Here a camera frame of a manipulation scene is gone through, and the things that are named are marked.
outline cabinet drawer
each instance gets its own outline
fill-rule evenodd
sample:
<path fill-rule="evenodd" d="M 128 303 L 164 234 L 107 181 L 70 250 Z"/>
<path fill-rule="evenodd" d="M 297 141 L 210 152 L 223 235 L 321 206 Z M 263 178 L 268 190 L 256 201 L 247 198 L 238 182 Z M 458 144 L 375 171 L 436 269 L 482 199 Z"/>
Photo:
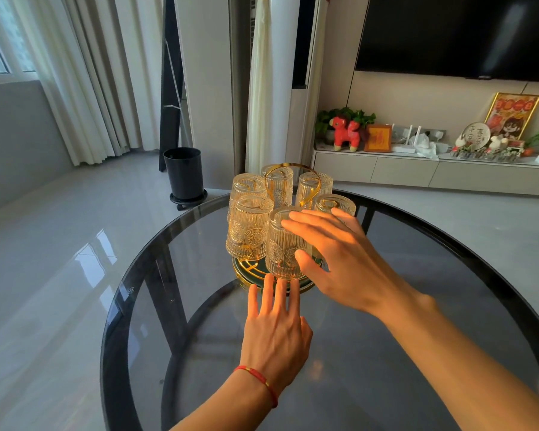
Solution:
<path fill-rule="evenodd" d="M 314 169 L 326 173 L 334 181 L 369 183 L 374 172 L 376 157 L 359 153 L 316 153 Z"/>
<path fill-rule="evenodd" d="M 429 187 L 539 195 L 539 169 L 442 161 Z"/>
<path fill-rule="evenodd" d="M 371 182 L 428 187 L 437 164 L 433 160 L 378 157 Z"/>

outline embossed glass tumbler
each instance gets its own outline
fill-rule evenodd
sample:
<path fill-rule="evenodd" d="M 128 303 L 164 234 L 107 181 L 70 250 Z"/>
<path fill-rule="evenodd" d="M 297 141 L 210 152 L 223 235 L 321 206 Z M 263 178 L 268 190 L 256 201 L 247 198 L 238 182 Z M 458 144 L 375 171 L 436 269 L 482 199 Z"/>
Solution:
<path fill-rule="evenodd" d="M 266 234 L 273 201 L 266 195 L 245 194 L 230 207 L 226 249 L 238 260 L 255 261 L 266 256 Z"/>
<path fill-rule="evenodd" d="M 301 211 L 299 207 L 281 207 L 269 214 L 267 234 L 266 267 L 278 278 L 293 280 L 303 276 L 295 252 L 303 249 L 311 254 L 311 246 L 300 236 L 286 230 L 281 221 L 290 217 L 290 211 Z"/>
<path fill-rule="evenodd" d="M 357 210 L 355 203 L 345 196 L 337 194 L 324 194 L 318 195 L 316 198 L 314 198 L 314 210 L 330 213 L 334 207 L 337 207 L 338 209 L 343 210 L 352 216 L 355 216 L 355 211 Z"/>
<path fill-rule="evenodd" d="M 333 179 L 322 172 L 317 173 L 320 176 L 321 179 L 321 189 L 319 193 L 316 195 L 323 195 L 323 194 L 331 194 L 331 191 L 333 190 Z M 315 173 L 313 172 L 306 172 L 299 176 L 299 183 L 298 183 L 298 192 L 295 195 L 295 205 L 300 207 L 301 202 L 304 199 L 307 199 L 312 190 L 315 190 L 318 185 L 318 179 Z M 311 201 L 305 203 L 302 205 L 302 209 L 305 210 L 311 210 L 313 208 L 313 203 L 316 200 L 316 198 L 313 198 Z"/>
<path fill-rule="evenodd" d="M 273 198 L 273 208 L 290 206 L 294 194 L 294 171 L 284 166 L 267 175 L 275 165 L 267 165 L 261 169 L 261 175 L 265 178 L 268 195 Z"/>
<path fill-rule="evenodd" d="M 266 182 L 257 174 L 238 174 L 231 184 L 230 203 L 228 209 L 228 222 L 234 201 L 245 194 L 263 195 L 267 197 Z"/>

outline red string bracelet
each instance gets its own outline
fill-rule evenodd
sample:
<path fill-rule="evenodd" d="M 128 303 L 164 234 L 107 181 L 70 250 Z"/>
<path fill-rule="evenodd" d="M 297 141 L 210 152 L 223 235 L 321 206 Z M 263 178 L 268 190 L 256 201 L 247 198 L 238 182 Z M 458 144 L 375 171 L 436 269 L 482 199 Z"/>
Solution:
<path fill-rule="evenodd" d="M 236 370 L 238 370 L 238 369 L 244 369 L 245 371 L 252 374 L 254 377 L 258 378 L 259 381 L 261 382 L 261 384 L 266 386 L 268 388 L 268 390 L 269 390 L 269 394 L 271 395 L 271 399 L 272 399 L 272 402 L 273 402 L 272 408 L 274 409 L 275 407 L 278 406 L 278 395 L 276 394 L 273 387 L 268 383 L 266 377 L 264 377 L 261 374 L 261 372 L 257 371 L 256 369 L 252 369 L 251 367 L 247 367 L 247 366 L 238 366 L 237 368 L 234 369 L 234 372 Z"/>

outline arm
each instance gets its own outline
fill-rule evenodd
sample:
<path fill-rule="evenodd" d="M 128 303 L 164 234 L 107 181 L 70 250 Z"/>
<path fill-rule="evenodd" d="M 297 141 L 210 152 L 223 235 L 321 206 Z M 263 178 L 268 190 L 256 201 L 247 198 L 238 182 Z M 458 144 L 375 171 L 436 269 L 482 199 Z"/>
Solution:
<path fill-rule="evenodd" d="M 305 318 L 299 316 L 299 281 L 290 283 L 289 308 L 286 290 L 287 282 L 279 279 L 274 302 L 273 275 L 266 275 L 258 310 L 258 288 L 251 285 L 240 358 L 240 365 L 256 369 L 267 378 L 277 396 L 302 369 L 313 336 Z M 253 431 L 271 408 L 267 387 L 247 371 L 238 370 L 172 431 Z"/>
<path fill-rule="evenodd" d="M 291 213 L 282 221 L 328 263 L 325 272 L 298 251 L 304 274 L 332 299 L 379 318 L 464 431 L 539 430 L 539 397 L 461 333 L 432 297 L 399 277 L 355 218 L 332 213 Z"/>

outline floor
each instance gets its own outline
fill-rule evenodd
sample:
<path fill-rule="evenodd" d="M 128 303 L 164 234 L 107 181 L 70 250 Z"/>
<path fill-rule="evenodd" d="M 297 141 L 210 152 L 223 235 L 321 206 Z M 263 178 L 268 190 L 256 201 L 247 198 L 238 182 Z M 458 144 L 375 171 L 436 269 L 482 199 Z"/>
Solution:
<path fill-rule="evenodd" d="M 157 167 L 156 154 L 132 153 L 0 209 L 0 430 L 105 429 L 99 358 L 109 304 L 137 253 L 179 215 Z M 336 187 L 460 240 L 539 314 L 539 198 Z"/>

